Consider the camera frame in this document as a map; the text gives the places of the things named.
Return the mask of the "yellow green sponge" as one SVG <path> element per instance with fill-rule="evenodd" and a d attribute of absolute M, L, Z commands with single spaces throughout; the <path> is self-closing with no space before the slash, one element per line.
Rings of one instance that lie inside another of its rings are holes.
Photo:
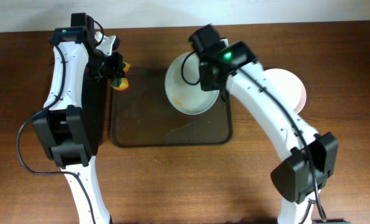
<path fill-rule="evenodd" d="M 114 90 L 117 90 L 117 91 L 123 91 L 123 90 L 126 90 L 129 87 L 129 83 L 128 83 L 128 79 L 126 78 L 126 74 L 128 73 L 128 71 L 130 69 L 130 64 L 126 63 L 126 62 L 123 62 L 122 65 L 123 65 L 122 70 L 119 72 L 118 76 L 113 79 L 113 81 L 111 83 L 111 87 Z"/>

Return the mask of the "grey-white plate with sauce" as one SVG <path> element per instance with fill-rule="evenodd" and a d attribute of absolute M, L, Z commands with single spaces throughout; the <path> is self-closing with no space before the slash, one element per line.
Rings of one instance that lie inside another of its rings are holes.
<path fill-rule="evenodd" d="M 164 78 L 164 89 L 170 104 L 188 115 L 197 115 L 209 110 L 219 96 L 219 90 L 203 91 L 201 84 L 190 85 L 183 80 L 181 68 L 184 59 L 189 55 L 186 52 L 178 56 L 167 69 Z"/>

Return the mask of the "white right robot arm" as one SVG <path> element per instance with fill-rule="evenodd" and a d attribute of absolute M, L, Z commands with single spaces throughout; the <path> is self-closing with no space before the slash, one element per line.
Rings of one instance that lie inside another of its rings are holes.
<path fill-rule="evenodd" d="M 281 160 L 270 174 L 282 196 L 277 223 L 312 223 L 313 207 L 321 221 L 328 222 L 320 191 L 333 175 L 338 140 L 332 133 L 320 135 L 285 104 L 244 42 L 227 45 L 208 24 L 196 30 L 189 43 L 199 58 L 201 89 L 220 90 L 240 101 L 271 140 Z"/>

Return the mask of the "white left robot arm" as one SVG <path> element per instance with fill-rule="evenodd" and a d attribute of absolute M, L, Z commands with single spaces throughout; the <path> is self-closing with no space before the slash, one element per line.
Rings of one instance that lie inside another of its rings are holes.
<path fill-rule="evenodd" d="M 117 51 L 118 36 L 96 31 L 98 22 L 73 13 L 70 26 L 56 28 L 49 38 L 54 72 L 42 111 L 30 122 L 48 159 L 69 183 L 80 223 L 111 223 L 96 173 L 102 143 L 108 84 L 128 88 L 130 65 Z"/>

